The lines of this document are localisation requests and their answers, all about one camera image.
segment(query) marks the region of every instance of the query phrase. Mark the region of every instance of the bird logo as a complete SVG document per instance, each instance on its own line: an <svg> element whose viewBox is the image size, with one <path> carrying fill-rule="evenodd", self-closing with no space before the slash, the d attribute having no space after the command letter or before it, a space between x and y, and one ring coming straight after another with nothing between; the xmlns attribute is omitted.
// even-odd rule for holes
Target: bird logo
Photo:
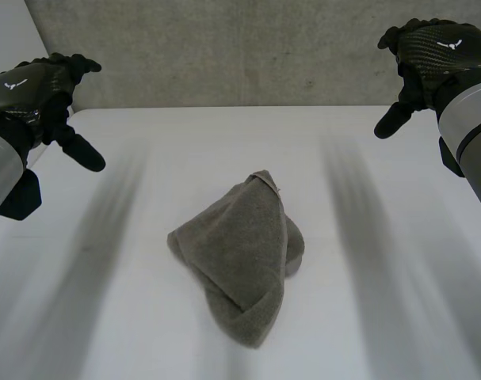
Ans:
<svg viewBox="0 0 481 380"><path fill-rule="evenodd" d="M462 44L462 40L459 40L456 44L443 44L442 42L437 43L440 46L444 46L445 48L450 48L452 50L455 50L458 48L460 44Z"/></svg>
<svg viewBox="0 0 481 380"><path fill-rule="evenodd" d="M4 86L10 90L14 89L15 87L18 87L19 85L23 85L24 83L27 82L27 79L24 79L23 81L21 81L20 83L17 83L15 85L8 85L7 83L4 84Z"/></svg>

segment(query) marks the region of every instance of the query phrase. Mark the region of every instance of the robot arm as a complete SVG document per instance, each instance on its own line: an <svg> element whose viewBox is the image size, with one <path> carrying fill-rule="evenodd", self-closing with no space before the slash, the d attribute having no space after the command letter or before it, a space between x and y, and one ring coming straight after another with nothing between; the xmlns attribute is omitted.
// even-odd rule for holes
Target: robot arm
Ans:
<svg viewBox="0 0 481 380"><path fill-rule="evenodd" d="M52 54L0 74L0 215L22 220L41 205L37 176L26 169L41 143L56 141L80 165L104 169L103 157L66 124L75 86L100 69L82 55Z"/></svg>
<svg viewBox="0 0 481 380"><path fill-rule="evenodd" d="M389 28L378 47L395 55L404 87L375 134L385 139L414 111L434 110L443 163L467 178L481 202L481 31L470 24L413 19Z"/></svg>
<svg viewBox="0 0 481 380"><path fill-rule="evenodd" d="M474 79L467 72L457 75L437 99L439 132L481 202L481 74Z"/></svg>

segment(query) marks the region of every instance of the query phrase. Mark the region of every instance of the white table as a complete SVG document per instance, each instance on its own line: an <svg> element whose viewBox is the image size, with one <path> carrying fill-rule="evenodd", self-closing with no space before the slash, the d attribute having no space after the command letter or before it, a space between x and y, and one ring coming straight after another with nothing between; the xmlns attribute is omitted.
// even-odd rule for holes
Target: white table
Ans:
<svg viewBox="0 0 481 380"><path fill-rule="evenodd" d="M123 109L70 121L43 206L0 218L0 379L480 379L481 205L431 112L381 141L385 107ZM306 241L258 350L223 335L166 235L271 172Z"/></svg>

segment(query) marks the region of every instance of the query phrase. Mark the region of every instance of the gray towel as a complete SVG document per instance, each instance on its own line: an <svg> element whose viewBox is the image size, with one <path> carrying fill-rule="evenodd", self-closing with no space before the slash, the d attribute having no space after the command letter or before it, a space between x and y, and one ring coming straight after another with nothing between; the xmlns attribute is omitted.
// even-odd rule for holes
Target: gray towel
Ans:
<svg viewBox="0 0 481 380"><path fill-rule="evenodd" d="M169 234L168 246L203 284L220 327L249 347L259 346L275 322L284 277L296 272L304 249L267 171Z"/></svg>

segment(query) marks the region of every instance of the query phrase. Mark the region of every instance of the concrete wall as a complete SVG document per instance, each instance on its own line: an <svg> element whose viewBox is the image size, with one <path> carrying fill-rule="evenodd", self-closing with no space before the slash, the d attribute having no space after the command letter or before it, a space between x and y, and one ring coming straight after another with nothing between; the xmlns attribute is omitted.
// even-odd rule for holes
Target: concrete wall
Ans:
<svg viewBox="0 0 481 380"><path fill-rule="evenodd" d="M103 64L75 109L388 105L401 88L378 51L413 17L481 28L481 0L26 0L49 51Z"/></svg>

